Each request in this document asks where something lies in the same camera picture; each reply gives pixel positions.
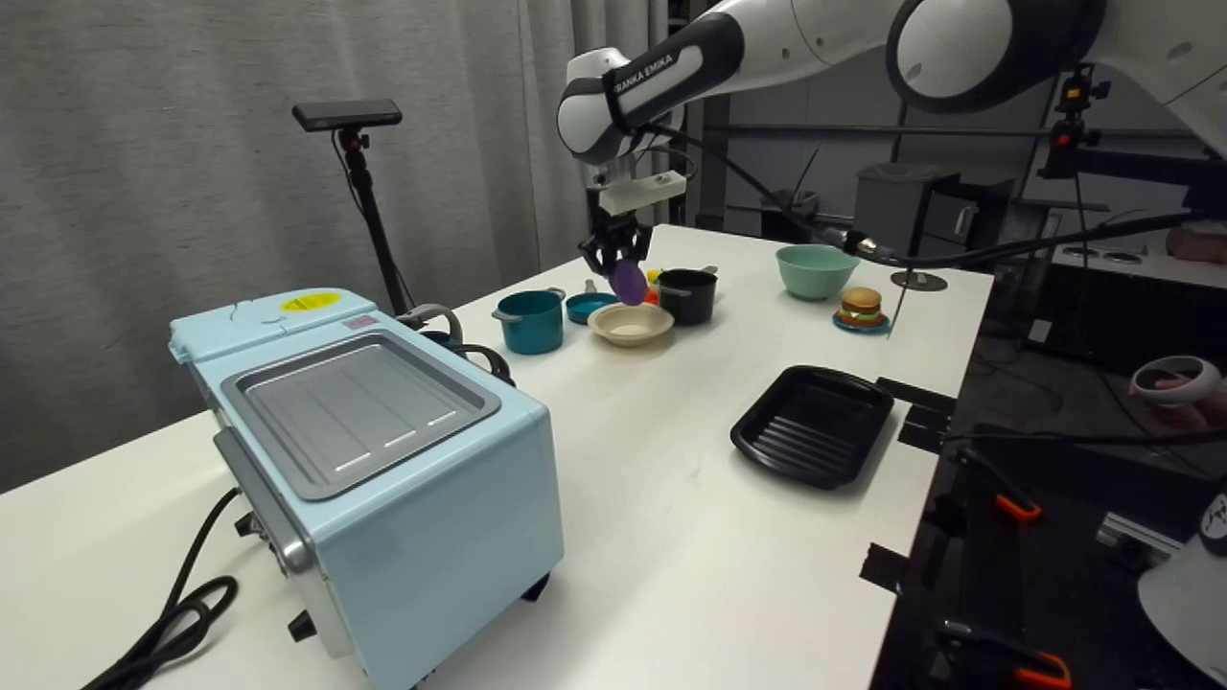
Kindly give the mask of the toy hamburger on blue plate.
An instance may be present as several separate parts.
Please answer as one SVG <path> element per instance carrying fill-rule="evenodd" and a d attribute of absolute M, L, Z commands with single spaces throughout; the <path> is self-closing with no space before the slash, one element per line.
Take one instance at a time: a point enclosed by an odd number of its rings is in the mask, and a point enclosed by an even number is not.
<path fill-rule="evenodd" d="M 834 311 L 832 322 L 842 331 L 877 334 L 890 331 L 890 316 L 881 307 L 881 293 L 875 289 L 847 289 L 840 293 L 840 306 Z"/>

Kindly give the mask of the grey cabinet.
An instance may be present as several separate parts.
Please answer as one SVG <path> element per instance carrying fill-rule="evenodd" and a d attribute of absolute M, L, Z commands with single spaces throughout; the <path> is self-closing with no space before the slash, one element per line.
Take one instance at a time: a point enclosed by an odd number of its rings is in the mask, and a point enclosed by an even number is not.
<path fill-rule="evenodd" d="M 1014 178 L 979 178 L 933 163 L 875 163 L 858 171 L 853 228 L 920 258 L 998 242 Z"/>

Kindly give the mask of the black pot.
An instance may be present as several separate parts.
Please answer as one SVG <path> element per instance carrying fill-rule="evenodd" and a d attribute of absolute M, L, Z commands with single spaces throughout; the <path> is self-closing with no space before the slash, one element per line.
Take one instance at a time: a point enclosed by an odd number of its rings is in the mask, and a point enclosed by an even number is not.
<path fill-rule="evenodd" d="M 676 327 L 701 327 L 714 311 L 718 266 L 670 269 L 656 279 L 658 301 Z"/>

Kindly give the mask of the aluminium profile bar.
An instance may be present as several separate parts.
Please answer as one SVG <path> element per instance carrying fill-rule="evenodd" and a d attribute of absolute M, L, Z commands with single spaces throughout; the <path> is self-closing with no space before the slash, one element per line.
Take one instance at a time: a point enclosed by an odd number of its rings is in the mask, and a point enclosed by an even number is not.
<path fill-rule="evenodd" d="M 1121 514 L 1104 516 L 1099 522 L 1099 530 L 1096 539 L 1101 545 L 1113 552 L 1126 557 L 1133 564 L 1140 564 L 1141 568 L 1152 568 L 1164 564 L 1182 549 L 1183 541 L 1153 530 L 1137 521 L 1131 521 Z"/>

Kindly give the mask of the black ribbed tray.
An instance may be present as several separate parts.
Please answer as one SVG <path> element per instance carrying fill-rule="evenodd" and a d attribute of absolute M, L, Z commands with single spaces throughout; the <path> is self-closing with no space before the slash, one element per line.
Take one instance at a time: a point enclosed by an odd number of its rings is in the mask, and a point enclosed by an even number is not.
<path fill-rule="evenodd" d="M 894 397 L 872 381 L 791 366 L 733 424 L 730 441 L 756 467 L 836 491 L 863 474 L 893 406 Z"/>

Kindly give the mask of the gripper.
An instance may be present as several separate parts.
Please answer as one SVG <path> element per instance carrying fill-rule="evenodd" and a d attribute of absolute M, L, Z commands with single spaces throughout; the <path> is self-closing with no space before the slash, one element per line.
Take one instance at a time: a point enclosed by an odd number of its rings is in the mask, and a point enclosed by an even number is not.
<path fill-rule="evenodd" d="M 602 279 L 614 276 L 616 249 L 628 249 L 628 265 L 640 273 L 650 250 L 652 236 L 647 223 L 640 223 L 636 212 L 589 215 L 589 236 L 580 241 L 579 252 L 591 273 Z"/>

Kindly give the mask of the person's hand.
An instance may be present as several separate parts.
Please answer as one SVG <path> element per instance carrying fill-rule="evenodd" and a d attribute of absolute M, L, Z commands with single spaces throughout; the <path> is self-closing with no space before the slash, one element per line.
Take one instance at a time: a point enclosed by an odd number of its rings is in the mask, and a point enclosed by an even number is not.
<path fill-rule="evenodd" d="M 1173 428 L 1227 428 L 1227 381 L 1200 401 L 1183 406 L 1151 406 L 1152 415 Z"/>

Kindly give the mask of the beige bowl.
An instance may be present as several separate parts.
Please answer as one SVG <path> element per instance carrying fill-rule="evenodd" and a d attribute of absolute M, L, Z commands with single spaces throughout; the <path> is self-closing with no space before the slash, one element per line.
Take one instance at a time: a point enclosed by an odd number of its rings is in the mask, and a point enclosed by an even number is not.
<path fill-rule="evenodd" d="M 588 327 L 614 346 L 639 347 L 671 331 L 675 318 L 653 303 L 614 303 L 593 311 Z"/>

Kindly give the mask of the hand controller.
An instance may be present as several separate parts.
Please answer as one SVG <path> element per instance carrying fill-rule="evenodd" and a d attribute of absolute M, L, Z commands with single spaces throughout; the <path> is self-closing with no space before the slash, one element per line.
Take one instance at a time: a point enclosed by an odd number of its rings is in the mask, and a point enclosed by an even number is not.
<path fill-rule="evenodd" d="M 1225 376 L 1209 359 L 1167 356 L 1153 359 L 1134 372 L 1131 390 L 1157 406 L 1191 405 L 1214 397 L 1225 386 Z"/>

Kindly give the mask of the light blue toaster oven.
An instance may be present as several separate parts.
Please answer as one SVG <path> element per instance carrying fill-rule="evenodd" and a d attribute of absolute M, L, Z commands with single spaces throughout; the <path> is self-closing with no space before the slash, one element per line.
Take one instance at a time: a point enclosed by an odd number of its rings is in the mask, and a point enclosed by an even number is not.
<path fill-rule="evenodd" d="M 377 690 L 411 690 L 564 557 L 547 406 L 465 359 L 450 309 L 307 289 L 172 320 L 168 349 L 310 539 L 315 567 L 282 575 L 317 637 Z"/>

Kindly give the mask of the purple toy eggplant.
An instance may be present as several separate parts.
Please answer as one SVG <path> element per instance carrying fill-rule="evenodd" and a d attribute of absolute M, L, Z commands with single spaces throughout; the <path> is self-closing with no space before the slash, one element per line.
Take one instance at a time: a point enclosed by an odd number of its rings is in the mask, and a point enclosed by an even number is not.
<path fill-rule="evenodd" d="M 625 257 L 614 262 L 609 284 L 618 302 L 628 306 L 643 303 L 649 291 L 647 275 L 640 270 L 640 258 Z"/>

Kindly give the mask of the mint green bowl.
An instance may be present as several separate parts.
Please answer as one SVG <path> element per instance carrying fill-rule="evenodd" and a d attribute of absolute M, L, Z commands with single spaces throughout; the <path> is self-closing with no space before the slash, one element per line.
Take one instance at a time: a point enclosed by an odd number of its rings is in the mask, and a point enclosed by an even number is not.
<path fill-rule="evenodd" d="M 825 301 L 842 293 L 859 263 L 859 258 L 822 244 L 791 244 L 775 250 L 785 292 L 802 301 Z"/>

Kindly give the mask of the teal pot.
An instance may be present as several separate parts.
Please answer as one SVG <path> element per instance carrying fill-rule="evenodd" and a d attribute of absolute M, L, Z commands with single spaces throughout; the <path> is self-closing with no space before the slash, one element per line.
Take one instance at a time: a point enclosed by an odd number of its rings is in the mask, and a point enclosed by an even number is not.
<path fill-rule="evenodd" d="M 561 289 L 509 293 L 492 318 L 499 322 L 506 346 L 523 357 L 551 354 L 564 345 L 564 300 Z"/>

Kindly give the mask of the teal pot lid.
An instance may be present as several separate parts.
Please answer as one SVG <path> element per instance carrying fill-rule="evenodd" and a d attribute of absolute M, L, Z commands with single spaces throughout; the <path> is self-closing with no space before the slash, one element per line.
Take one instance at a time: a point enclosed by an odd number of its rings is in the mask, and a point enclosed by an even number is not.
<path fill-rule="evenodd" d="M 614 303 L 618 303 L 616 293 L 602 291 L 594 279 L 588 279 L 580 292 L 564 300 L 564 314 L 571 323 L 588 327 L 589 318 L 596 311 Z"/>

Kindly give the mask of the orange and black clamp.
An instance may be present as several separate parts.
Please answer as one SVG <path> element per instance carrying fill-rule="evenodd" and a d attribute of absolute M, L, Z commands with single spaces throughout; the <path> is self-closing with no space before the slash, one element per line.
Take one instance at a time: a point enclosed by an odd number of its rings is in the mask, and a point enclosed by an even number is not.
<path fill-rule="evenodd" d="M 1026 494 L 1007 471 L 994 460 L 982 454 L 972 444 L 960 447 L 956 459 L 961 467 L 972 471 L 978 484 L 985 485 L 993 494 L 994 505 L 1000 514 L 1017 524 L 1032 524 L 1043 516 L 1043 508 Z"/>
<path fill-rule="evenodd" d="M 1060 656 L 985 626 L 945 618 L 935 625 L 934 641 L 957 690 L 1071 690 L 1071 672 Z"/>

